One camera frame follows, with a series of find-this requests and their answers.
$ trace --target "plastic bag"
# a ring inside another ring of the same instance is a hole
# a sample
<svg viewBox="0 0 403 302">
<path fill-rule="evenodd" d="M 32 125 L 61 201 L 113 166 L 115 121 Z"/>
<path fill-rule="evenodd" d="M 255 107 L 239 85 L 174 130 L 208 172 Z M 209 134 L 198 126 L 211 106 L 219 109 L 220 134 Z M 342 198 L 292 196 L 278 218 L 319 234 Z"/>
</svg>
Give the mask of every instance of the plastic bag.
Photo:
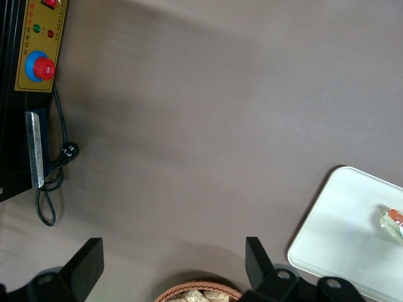
<svg viewBox="0 0 403 302">
<path fill-rule="evenodd" d="M 187 300 L 187 302 L 209 302 L 209 300 L 207 300 L 206 297 L 204 297 L 204 295 L 197 289 L 193 289 L 185 293 L 184 298 Z"/>
<path fill-rule="evenodd" d="M 218 293 L 216 291 L 205 291 L 204 297 L 209 300 L 209 302 L 229 302 L 229 295 Z"/>
<path fill-rule="evenodd" d="M 403 214 L 394 209 L 389 209 L 382 213 L 380 226 L 384 228 L 390 236 L 403 245 Z"/>
<path fill-rule="evenodd" d="M 166 300 L 166 302 L 187 302 L 187 300 L 183 297 L 183 294 L 176 294 Z"/>
</svg>

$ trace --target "white plate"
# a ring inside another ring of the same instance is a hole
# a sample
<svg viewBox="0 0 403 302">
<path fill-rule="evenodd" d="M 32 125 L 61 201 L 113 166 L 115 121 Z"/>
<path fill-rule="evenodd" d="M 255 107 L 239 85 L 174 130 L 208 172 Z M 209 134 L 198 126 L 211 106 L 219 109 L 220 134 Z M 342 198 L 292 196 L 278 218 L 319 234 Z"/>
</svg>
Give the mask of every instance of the white plate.
<svg viewBox="0 0 403 302">
<path fill-rule="evenodd" d="M 403 246 L 380 228 L 381 206 L 403 211 L 403 189 L 352 167 L 336 169 L 288 250 L 291 265 L 402 302 Z"/>
</svg>

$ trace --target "wicker basket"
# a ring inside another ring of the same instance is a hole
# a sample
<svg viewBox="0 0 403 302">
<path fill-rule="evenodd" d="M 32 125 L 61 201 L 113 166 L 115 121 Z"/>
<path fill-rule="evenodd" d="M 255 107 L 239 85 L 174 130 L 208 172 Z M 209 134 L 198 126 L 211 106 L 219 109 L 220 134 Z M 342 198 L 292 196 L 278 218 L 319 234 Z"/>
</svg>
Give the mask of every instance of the wicker basket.
<svg viewBox="0 0 403 302">
<path fill-rule="evenodd" d="M 155 299 L 154 302 L 165 302 L 176 294 L 190 291 L 192 289 L 198 289 L 200 291 L 216 291 L 218 293 L 228 294 L 230 302 L 236 302 L 242 296 L 242 294 L 235 289 L 220 283 L 215 283 L 212 281 L 190 281 L 168 289 L 165 293 L 162 293 L 157 299 Z"/>
</svg>

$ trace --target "red button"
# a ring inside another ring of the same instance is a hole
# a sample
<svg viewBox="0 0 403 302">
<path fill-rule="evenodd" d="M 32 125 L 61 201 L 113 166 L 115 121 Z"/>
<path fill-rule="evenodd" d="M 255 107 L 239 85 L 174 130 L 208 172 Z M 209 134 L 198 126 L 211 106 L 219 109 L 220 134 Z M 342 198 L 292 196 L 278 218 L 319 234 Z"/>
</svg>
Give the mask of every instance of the red button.
<svg viewBox="0 0 403 302">
<path fill-rule="evenodd" d="M 49 81 L 53 78 L 55 70 L 56 67 L 52 60 L 45 57 L 37 58 L 33 64 L 33 73 L 35 74 L 35 77 L 45 81 Z"/>
<path fill-rule="evenodd" d="M 56 0 L 42 0 L 42 3 L 50 8 L 56 7 Z"/>
</svg>

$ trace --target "power cord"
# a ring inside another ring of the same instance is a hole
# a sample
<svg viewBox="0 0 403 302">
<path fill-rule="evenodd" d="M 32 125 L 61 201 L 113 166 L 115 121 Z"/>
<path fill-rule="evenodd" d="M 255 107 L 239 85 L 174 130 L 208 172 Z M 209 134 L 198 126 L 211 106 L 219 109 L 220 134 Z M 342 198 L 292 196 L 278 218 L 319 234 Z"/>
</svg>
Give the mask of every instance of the power cord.
<svg viewBox="0 0 403 302">
<path fill-rule="evenodd" d="M 75 143 L 68 141 L 67 126 L 65 123 L 62 106 L 60 103 L 59 92 L 57 91 L 56 84 L 53 84 L 53 94 L 56 102 L 57 112 L 59 114 L 60 124 L 62 126 L 63 147 L 57 160 L 50 163 L 50 172 L 57 170 L 57 177 L 50 181 L 45 181 L 45 184 L 37 190 L 37 194 L 35 196 L 35 207 L 37 209 L 37 214 L 41 221 L 48 227 L 54 226 L 56 222 L 55 208 L 53 207 L 52 201 L 50 200 L 49 192 L 56 191 L 58 188 L 61 187 L 64 180 L 63 166 L 67 165 L 70 161 L 75 159 L 80 153 L 78 146 Z M 52 214 L 52 220 L 50 222 L 44 217 L 40 209 L 41 192 L 43 192 L 43 194 L 45 195 L 45 200 Z"/>
</svg>

